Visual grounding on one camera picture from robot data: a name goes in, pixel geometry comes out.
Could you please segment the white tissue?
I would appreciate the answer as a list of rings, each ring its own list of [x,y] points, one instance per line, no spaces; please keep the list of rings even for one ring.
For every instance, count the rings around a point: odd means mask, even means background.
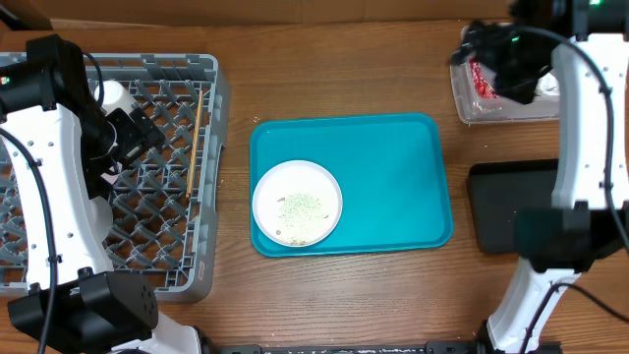
[[[538,80],[536,93],[540,96],[560,96],[559,83],[553,73],[546,74]]]

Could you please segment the red snack wrapper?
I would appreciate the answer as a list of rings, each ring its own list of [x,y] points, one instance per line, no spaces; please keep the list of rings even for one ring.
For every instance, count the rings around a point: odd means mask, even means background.
[[[495,99],[498,95],[494,92],[491,84],[485,79],[482,73],[482,67],[475,59],[469,60],[470,71],[473,79],[474,88],[479,98]]]

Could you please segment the white paper cup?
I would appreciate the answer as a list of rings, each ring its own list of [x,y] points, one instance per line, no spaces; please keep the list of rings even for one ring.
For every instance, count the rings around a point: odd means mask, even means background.
[[[102,110],[106,114],[113,112],[117,108],[121,108],[127,114],[133,112],[134,104],[137,101],[120,83],[105,81],[103,83],[103,92]]]

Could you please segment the wooden chopstick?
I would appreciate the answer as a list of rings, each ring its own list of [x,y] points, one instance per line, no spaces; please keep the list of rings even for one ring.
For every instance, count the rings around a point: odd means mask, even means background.
[[[198,97],[198,108],[196,112],[195,126],[193,130],[193,142],[191,145],[191,159],[190,166],[188,171],[188,182],[187,182],[187,190],[186,190],[186,198],[190,198],[194,188],[194,180],[196,175],[196,160],[197,160],[197,151],[198,151],[198,143],[199,143],[199,129],[201,123],[202,116],[202,102],[203,102],[203,91],[200,89],[199,97]]]

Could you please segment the white plate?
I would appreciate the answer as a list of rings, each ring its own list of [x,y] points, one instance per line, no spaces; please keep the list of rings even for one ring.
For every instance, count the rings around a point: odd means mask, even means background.
[[[261,233],[291,248],[314,245],[337,226],[343,211],[340,185],[324,167],[289,160],[265,172],[252,196],[252,214]]]

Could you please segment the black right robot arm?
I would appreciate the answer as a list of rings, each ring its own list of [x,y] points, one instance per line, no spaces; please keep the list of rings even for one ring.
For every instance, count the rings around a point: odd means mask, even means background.
[[[470,22],[450,63],[494,72],[494,91],[522,104],[538,81],[558,81],[559,158],[550,205],[520,211],[519,260],[497,309],[471,341],[436,341],[433,353],[557,353],[543,327],[594,262],[628,246],[624,1],[516,1],[508,24]]]

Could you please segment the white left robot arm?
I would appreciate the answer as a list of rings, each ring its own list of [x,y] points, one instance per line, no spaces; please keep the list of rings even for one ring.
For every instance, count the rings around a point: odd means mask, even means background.
[[[91,56],[56,34],[1,70],[1,138],[26,224],[29,293],[14,328],[61,353],[210,353],[204,333],[163,314],[148,279],[114,269],[107,178],[161,148],[160,129],[123,88],[91,91]]]

